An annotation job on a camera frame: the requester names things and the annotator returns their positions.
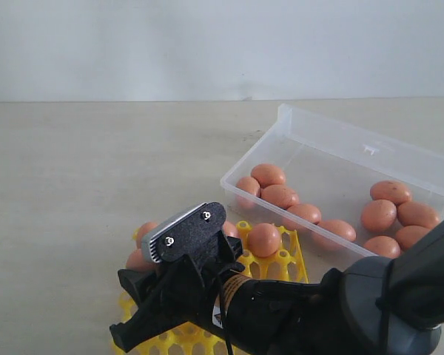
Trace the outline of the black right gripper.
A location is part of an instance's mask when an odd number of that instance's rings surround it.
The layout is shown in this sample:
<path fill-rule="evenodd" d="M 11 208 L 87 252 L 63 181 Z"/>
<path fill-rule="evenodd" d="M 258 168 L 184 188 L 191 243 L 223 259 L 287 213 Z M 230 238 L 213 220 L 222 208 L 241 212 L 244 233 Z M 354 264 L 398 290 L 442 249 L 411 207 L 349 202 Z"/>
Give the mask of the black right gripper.
<path fill-rule="evenodd" d="M 223 281 L 244 270 L 237 262 L 242 253 L 242 242 L 220 231 L 193 254 L 158 263 L 155 270 L 120 269 L 119 283 L 138 311 L 110 326 L 115 345 L 131 351 L 185 322 L 211 333 L 226 331 L 226 302 L 220 301 Z"/>

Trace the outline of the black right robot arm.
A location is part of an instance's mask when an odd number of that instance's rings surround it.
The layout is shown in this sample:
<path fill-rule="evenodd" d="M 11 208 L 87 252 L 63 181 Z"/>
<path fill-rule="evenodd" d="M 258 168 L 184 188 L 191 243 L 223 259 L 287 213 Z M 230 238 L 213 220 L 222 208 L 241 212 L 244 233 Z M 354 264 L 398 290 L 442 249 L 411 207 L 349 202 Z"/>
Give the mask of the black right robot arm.
<path fill-rule="evenodd" d="M 430 354 L 444 323 L 444 221 L 395 259 L 365 257 L 318 284 L 244 276 L 225 208 L 201 203 L 141 241 L 154 271 L 121 269 L 137 310 L 110 327 L 131 351 L 190 322 L 248 354 Z"/>

